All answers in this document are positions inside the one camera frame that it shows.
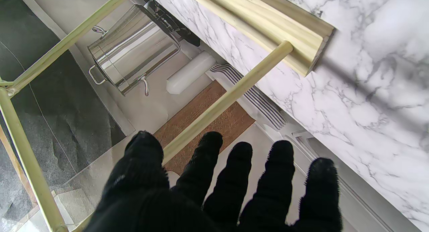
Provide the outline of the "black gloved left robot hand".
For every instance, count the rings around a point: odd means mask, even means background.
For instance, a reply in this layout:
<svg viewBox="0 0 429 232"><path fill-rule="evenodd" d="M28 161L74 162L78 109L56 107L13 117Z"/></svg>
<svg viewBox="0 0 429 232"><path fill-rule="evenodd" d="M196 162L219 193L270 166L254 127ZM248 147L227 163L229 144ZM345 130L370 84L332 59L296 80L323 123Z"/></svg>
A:
<svg viewBox="0 0 429 232"><path fill-rule="evenodd" d="M176 185L162 166L163 149L147 131L127 144L103 188L85 232L340 232L338 172L328 158L308 171L299 218L286 224L292 198L294 149L273 144L252 199L242 208L251 171L252 146L239 142L207 196L223 137L203 135Z"/></svg>

